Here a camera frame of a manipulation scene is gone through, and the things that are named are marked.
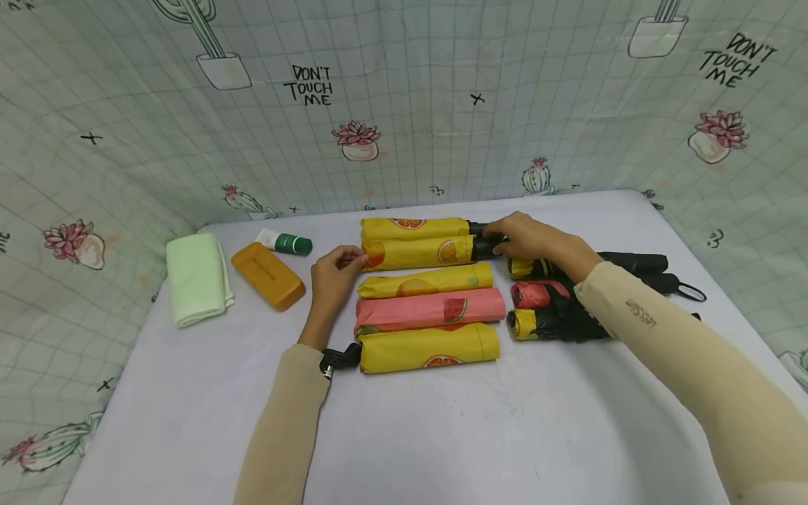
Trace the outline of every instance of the hand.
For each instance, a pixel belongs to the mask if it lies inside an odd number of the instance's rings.
[[[311,309],[336,317],[368,256],[356,246],[339,246],[311,267]]]
[[[494,234],[508,238],[494,248],[495,254],[522,259],[548,259],[575,283],[584,280],[591,269],[603,261],[581,237],[562,232],[520,212],[494,221],[482,231],[483,237]]]
[[[311,310],[298,343],[326,348],[331,326],[367,262],[359,247],[339,246],[311,266]]]

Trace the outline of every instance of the grid pattern fabric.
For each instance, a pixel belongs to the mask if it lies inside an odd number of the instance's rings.
[[[211,222],[631,187],[808,391],[808,2],[0,0],[0,505]]]

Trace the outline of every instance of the green cap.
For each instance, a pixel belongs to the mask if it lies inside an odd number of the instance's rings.
[[[308,256],[314,245],[308,238],[298,237],[292,247],[296,255]]]

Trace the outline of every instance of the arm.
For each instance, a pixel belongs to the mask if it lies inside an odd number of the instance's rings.
[[[238,476],[234,505],[299,505],[309,475],[320,406],[330,382],[322,351],[353,281],[368,260],[341,246],[312,266],[312,304],[297,344],[280,357],[267,405]]]
[[[734,346],[578,237],[522,213],[489,228],[510,239],[499,252],[556,263],[590,314],[690,410],[732,503],[808,503],[808,422]]]

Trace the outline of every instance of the orange slice print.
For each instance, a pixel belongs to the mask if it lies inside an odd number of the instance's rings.
[[[368,262],[365,268],[376,268],[385,261],[385,245],[381,242],[371,241],[363,246],[364,252],[368,255]]]
[[[457,246],[453,240],[447,240],[440,246],[438,260],[441,263],[457,263]]]
[[[451,356],[435,356],[434,358],[430,358],[424,364],[424,368],[432,368],[432,367],[445,367],[449,366],[450,364],[461,364],[463,363],[457,358],[452,358]]]
[[[396,298],[412,297],[415,295],[434,295],[440,292],[438,288],[421,279],[405,280],[398,286]]]
[[[418,229],[427,222],[426,219],[393,219],[392,217],[390,220],[403,229]]]

